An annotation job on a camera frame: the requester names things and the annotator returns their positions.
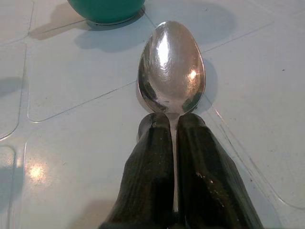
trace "spoon bowl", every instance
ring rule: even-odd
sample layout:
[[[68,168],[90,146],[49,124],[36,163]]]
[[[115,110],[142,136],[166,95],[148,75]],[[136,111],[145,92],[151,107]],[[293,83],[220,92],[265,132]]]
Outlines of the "spoon bowl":
[[[199,103],[205,70],[196,41],[185,26],[166,21],[154,30],[141,55],[138,87],[155,112],[183,115]]]

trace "white tile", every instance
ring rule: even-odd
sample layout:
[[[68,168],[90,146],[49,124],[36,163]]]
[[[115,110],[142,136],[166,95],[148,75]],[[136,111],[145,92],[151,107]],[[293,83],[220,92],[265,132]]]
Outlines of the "white tile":
[[[84,20],[66,0],[35,0],[30,36]]]
[[[174,20],[184,24],[201,51],[236,39],[273,21],[259,7],[238,0],[147,0],[145,12],[155,25]]]
[[[22,43],[0,49],[0,138],[18,124],[25,50]]]
[[[247,0],[276,16],[287,16],[305,9],[303,0]]]
[[[276,23],[203,53],[206,96],[279,198],[305,207],[305,37]]]
[[[0,147],[0,229],[8,228],[13,162],[14,151],[9,147]]]
[[[0,44],[21,39],[28,34],[33,2],[30,0],[0,1]]]
[[[42,34],[28,57],[30,119],[44,120],[135,81],[153,26],[146,16],[129,23],[90,31],[82,21]]]
[[[147,114],[132,83],[42,122],[26,146],[22,228],[97,228]]]

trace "tile floor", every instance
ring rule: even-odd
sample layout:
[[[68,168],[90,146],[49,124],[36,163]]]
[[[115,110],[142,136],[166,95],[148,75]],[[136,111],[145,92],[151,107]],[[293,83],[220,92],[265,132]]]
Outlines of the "tile floor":
[[[138,124],[138,61],[183,23],[206,65],[195,113],[236,162],[266,228],[305,225],[305,1],[146,0],[91,27],[65,0],[0,2],[0,229],[96,229]]]

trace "metal spoon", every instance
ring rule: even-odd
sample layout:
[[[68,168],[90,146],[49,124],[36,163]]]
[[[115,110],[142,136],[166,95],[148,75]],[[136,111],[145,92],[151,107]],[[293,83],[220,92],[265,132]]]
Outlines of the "metal spoon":
[[[195,108],[205,89],[203,60],[185,26],[166,21],[155,29],[140,59],[138,87],[152,110],[168,116],[175,158],[178,118]],[[175,183],[174,211],[179,212],[177,176]]]

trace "green bowl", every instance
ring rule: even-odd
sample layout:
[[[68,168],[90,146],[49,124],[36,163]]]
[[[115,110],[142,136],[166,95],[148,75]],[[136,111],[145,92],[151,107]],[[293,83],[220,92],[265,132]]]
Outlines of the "green bowl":
[[[145,0],[68,0],[85,19],[96,24],[117,24],[137,14]]]

